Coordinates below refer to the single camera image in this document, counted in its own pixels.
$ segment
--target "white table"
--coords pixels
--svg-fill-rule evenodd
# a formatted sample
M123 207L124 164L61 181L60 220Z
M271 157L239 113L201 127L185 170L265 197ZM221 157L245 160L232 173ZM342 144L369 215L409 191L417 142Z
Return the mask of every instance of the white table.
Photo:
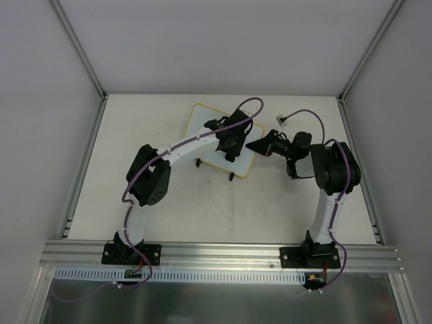
M127 205L120 197L126 173L144 144L157 148L179 140L195 103L230 112L247 96L149 95L109 96L92 152L69 239L110 240L122 226ZM347 141L336 99L332 97L263 96L265 108L256 122L279 129L275 116L311 109L322 118L326 138ZM256 111L257 102L245 110ZM307 131L320 142L314 116L301 113L283 128L289 139ZM246 179L194 162L171 174L167 196L149 208L146 240L171 242L301 243L311 226L319 189L314 179L291 180L285 159L256 156ZM360 186L342 211L336 237L344 244L375 244Z

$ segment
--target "wall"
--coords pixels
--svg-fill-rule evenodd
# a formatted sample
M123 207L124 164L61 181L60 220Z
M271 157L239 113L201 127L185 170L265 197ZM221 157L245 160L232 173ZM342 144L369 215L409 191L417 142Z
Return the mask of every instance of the wall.
M394 0L61 0L106 90L338 95Z
M346 102L388 244L432 322L432 2L406 1Z
M15 323L99 98L48 1L2 1L0 44L0 322Z

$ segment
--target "purple cable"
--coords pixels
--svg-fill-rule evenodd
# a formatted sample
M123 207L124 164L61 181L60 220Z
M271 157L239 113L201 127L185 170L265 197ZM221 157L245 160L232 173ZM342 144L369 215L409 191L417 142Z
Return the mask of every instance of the purple cable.
M313 114L319 120L319 123L321 124L321 129L323 130L323 140L321 141L321 143L324 143L324 140L325 140L324 123L323 123L323 120L314 111L311 111L309 109L300 109L300 110L297 110L296 112L291 113L288 116L286 116L285 120L287 120L288 118L290 118L290 117L292 117L294 115L297 115L298 113L302 113L302 112L311 113L311 114Z
M348 163L348 158L346 157L346 154L345 154L344 149L342 148L341 144L340 144L337 140L335 140L334 138L331 138L331 139L329 139L329 140L324 144L324 146L327 145L327 144L329 144L330 142L333 142L333 143L336 144L337 148L339 149L339 151L340 151L341 154L342 154L342 158L344 159L345 167L346 167L346 184L345 184L345 187L344 187L344 189L342 190L342 192L337 196L337 200L336 200L335 208L333 209L333 213L331 214L331 218L330 218L330 226L329 226L329 235L330 235L330 238L331 238L331 239L336 243L337 246L339 246L339 247L344 251L344 262L342 263L342 266L341 266L339 272L337 273L337 275L336 275L336 276L335 276L335 277L334 277L334 278L333 278L333 279L332 279L332 280L331 280L331 281L330 281L326 286L324 286L323 289L326 288L326 287L328 287L328 286L330 286L333 282L335 282L335 281L340 277L340 275L341 275L341 274L344 272L344 270L345 270L345 266L346 266L346 259L348 258L348 252L346 251L345 246L342 245L341 243L339 243L339 242L335 239L335 237L334 237L333 233L331 232L331 230L333 229L333 224L334 224L334 222L335 222L336 213L337 213L337 211L338 211L338 206L339 206L339 205L337 204L337 202L340 201L340 200L342 199L343 195L345 195L345 193L346 193L346 191L348 190L348 187L349 187L349 185L350 185L350 179L351 179L350 164Z
M243 101L242 103L240 103L237 107L237 109L241 108L241 106L243 106L245 103L252 101L252 100L257 100L261 103L261 106L259 107L258 111L256 113L254 113L253 115L251 115L250 117L243 119L242 121L239 121L238 123L226 126L224 128L220 128L218 130L212 130L210 132L204 133L202 135L200 135L201 137L206 137L212 134L217 134L219 132L222 132L224 130L229 130L231 128L237 127L241 124L247 123L250 120L252 120L253 118L255 118L264 108L264 101L261 98L258 97L252 97L249 99L246 99L245 101ZM173 147L171 147L171 151L174 151L186 144L189 144L191 142L194 142L195 140L198 140L197 137L193 137L193 138L188 138L187 140L184 140L176 145L174 145ZM148 265L148 270L150 271L150 273L148 274L148 276L139 281L138 283L135 283L134 285L130 285L130 286L125 286L125 285L121 285L121 288L135 288L138 286L141 286L143 283L147 282L152 276L153 276L153 269L151 267L150 261L146 258L146 256L141 253L134 245L133 243L130 241L129 236L128 236L128 231L127 231L127 226L128 226L128 220L129 220L129 216L130 216L130 212L132 211L132 209L134 208L134 201L132 199L127 199L127 195L130 191L130 189L132 188L132 186L135 184L136 180L142 175L142 173L150 167L150 165L152 165L155 161L157 161L158 159L160 159L161 157L164 157L168 154L168 151L162 152L161 154L157 155L156 157L154 157L153 159L151 159L149 162L147 162L137 173L136 175L132 178L132 180L129 182L128 186L126 187L126 189L123 192L123 195L121 196L121 201L123 203L130 203L130 206L128 208L128 210L126 211L126 216L124 218L124 222L123 222L123 227L124 227L124 237L126 239L126 242L128 243L128 245L130 246L130 248L137 254L139 255L144 262ZM105 286L110 286L113 285L113 282L109 281L109 282L105 282L102 285L100 285L98 288L96 288L95 290L93 290L89 295L81 297L81 298L75 298L75 299L65 299L65 298L61 298L59 296L57 296L54 292L54 285L51 288L51 295L57 299L60 302L80 302L80 301L84 301L89 299L90 297L92 297L96 292L98 292L100 289L104 288Z

